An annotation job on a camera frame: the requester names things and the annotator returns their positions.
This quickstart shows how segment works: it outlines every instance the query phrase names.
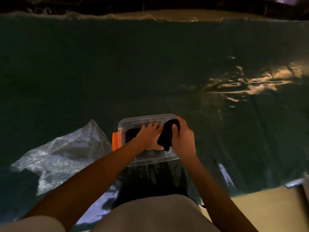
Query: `person's right arm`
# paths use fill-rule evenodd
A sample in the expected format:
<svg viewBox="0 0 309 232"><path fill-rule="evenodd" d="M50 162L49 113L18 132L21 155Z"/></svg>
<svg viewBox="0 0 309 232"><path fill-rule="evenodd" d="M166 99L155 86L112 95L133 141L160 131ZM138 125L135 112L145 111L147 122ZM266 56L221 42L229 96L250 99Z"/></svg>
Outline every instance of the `person's right arm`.
<svg viewBox="0 0 309 232"><path fill-rule="evenodd" d="M172 127L172 147L187 168L213 224L221 232L254 231L257 229L238 209L230 197L219 187L196 156L194 133L181 117L180 132Z"/></svg>

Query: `person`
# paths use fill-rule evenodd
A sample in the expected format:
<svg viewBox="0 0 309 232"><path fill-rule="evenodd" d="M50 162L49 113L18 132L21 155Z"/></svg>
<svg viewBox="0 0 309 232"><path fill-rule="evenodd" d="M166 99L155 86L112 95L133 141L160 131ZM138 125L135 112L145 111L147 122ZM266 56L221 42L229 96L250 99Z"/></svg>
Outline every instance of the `person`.
<svg viewBox="0 0 309 232"><path fill-rule="evenodd" d="M91 232L257 231L197 158L194 133L186 121L176 119L180 131L176 125L172 126L172 147L187 168L212 223L192 199L167 195L124 203L103 217ZM5 225L0 231L70 231L138 154L144 150L162 150L157 144L162 129L158 122L143 125L130 142L76 173L46 195L22 220Z"/></svg>

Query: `person's left hand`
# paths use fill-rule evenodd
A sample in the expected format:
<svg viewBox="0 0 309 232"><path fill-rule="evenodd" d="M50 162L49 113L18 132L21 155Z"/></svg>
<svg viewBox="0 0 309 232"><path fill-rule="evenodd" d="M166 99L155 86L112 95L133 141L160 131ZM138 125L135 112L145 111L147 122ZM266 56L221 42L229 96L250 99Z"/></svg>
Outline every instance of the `person's left hand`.
<svg viewBox="0 0 309 232"><path fill-rule="evenodd" d="M160 125L158 121L156 123L150 122L147 127L143 124L136 138L142 145L145 145L145 150L161 151L164 147L160 146L157 143L157 140L162 133L162 130L163 126Z"/></svg>

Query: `person's left arm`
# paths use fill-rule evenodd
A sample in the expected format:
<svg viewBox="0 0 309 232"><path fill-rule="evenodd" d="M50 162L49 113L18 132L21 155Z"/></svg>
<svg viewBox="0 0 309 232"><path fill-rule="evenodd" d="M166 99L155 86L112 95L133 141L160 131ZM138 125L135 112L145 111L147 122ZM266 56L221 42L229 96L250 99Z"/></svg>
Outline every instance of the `person's left arm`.
<svg viewBox="0 0 309 232"><path fill-rule="evenodd" d="M69 231L137 155L144 150L163 149L157 144L163 129L158 126L158 122L143 125L129 143L76 173L46 195L24 218L53 217Z"/></svg>

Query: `plastic container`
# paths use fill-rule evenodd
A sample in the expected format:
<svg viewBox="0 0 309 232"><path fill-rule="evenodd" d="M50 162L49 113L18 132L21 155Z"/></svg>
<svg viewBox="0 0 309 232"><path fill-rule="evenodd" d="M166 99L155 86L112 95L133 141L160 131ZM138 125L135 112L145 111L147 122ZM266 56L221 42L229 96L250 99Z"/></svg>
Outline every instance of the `plastic container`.
<svg viewBox="0 0 309 232"><path fill-rule="evenodd" d="M133 128L141 128L143 124L146 126L151 121L159 121L163 125L166 121L175 119L173 114L140 116L123 119L118 124L118 148L126 143L126 131ZM171 147L168 151L143 151L128 166L139 166L145 164L154 164L169 160L179 159Z"/></svg>

